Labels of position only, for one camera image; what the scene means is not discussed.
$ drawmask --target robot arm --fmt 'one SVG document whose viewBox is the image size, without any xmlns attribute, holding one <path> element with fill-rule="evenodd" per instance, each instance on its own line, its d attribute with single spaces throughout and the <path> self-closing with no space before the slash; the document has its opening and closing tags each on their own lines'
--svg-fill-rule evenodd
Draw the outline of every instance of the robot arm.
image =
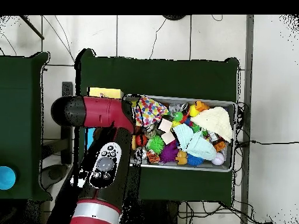
<svg viewBox="0 0 299 224">
<path fill-rule="evenodd" d="M 53 103 L 51 113 L 59 125 L 103 127 L 81 162 L 82 189 L 70 224 L 118 224 L 134 130 L 130 103 L 67 96 Z"/>
</svg>

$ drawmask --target gray bin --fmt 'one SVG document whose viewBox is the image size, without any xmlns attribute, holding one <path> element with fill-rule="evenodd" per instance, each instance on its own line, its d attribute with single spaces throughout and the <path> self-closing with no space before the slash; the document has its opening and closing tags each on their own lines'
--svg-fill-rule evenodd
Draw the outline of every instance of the gray bin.
<svg viewBox="0 0 299 224">
<path fill-rule="evenodd" d="M 202 100 L 202 99 L 187 99 L 187 98 L 175 98 L 175 97 L 163 97 L 163 96 L 148 96 L 149 98 L 156 100 L 157 102 L 163 103 L 176 103 L 183 104 L 188 102 L 189 104 L 195 104 L 196 101 L 200 100 L 206 105 L 213 107 L 223 107 L 227 109 L 228 115 L 230 117 L 231 127 L 233 129 L 233 137 L 230 143 L 227 144 L 226 161 L 220 165 L 213 165 L 210 161 L 205 160 L 201 165 L 191 166 L 191 165 L 177 165 L 175 162 L 169 163 L 155 163 L 149 164 L 146 160 L 142 161 L 141 167 L 153 167 L 157 169 L 179 169 L 179 170 L 202 170 L 211 172 L 229 172 L 234 166 L 234 150 L 235 150 L 235 140 L 236 140 L 236 127 L 237 127 L 237 104 L 231 101 L 217 101 L 217 100 Z M 131 156 L 131 164 L 134 163 L 133 154 Z"/>
</svg>

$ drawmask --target green table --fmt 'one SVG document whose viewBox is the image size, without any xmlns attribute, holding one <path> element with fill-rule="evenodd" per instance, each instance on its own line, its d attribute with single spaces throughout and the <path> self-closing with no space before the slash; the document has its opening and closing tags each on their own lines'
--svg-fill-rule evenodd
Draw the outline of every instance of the green table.
<svg viewBox="0 0 299 224">
<path fill-rule="evenodd" d="M 16 172 L 16 183 L 0 199 L 50 200 L 40 187 L 41 70 L 47 52 L 30 58 L 0 56 L 0 166 Z"/>
<path fill-rule="evenodd" d="M 83 50 L 77 57 L 81 73 L 76 87 L 87 95 L 87 87 L 115 88 L 126 93 L 194 99 L 237 100 L 236 58 L 224 62 L 192 60 L 140 60 L 95 57 Z M 84 151 L 84 129 L 80 130 L 80 157 Z M 141 169 L 140 199 L 175 201 L 222 201 L 231 205 L 232 172 Z"/>
</svg>

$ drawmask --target colorful polka dot toy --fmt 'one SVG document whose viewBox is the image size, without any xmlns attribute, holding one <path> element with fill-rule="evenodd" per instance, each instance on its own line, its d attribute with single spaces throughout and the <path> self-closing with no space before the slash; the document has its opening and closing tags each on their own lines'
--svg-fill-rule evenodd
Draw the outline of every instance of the colorful polka dot toy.
<svg viewBox="0 0 299 224">
<path fill-rule="evenodd" d="M 136 125 L 145 127 L 154 124 L 155 122 L 159 122 L 162 119 L 162 115 L 168 114 L 167 107 L 144 95 L 141 96 L 134 111 Z"/>
</svg>

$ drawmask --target pink ball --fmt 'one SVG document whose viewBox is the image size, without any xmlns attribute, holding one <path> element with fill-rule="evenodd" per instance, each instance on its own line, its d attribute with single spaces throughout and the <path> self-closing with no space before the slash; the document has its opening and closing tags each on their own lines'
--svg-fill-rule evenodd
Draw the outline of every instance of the pink ball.
<svg viewBox="0 0 299 224">
<path fill-rule="evenodd" d="M 211 161 L 212 164 L 216 165 L 216 166 L 220 166 L 224 163 L 224 156 L 222 153 L 217 153 L 216 157 Z"/>
</svg>

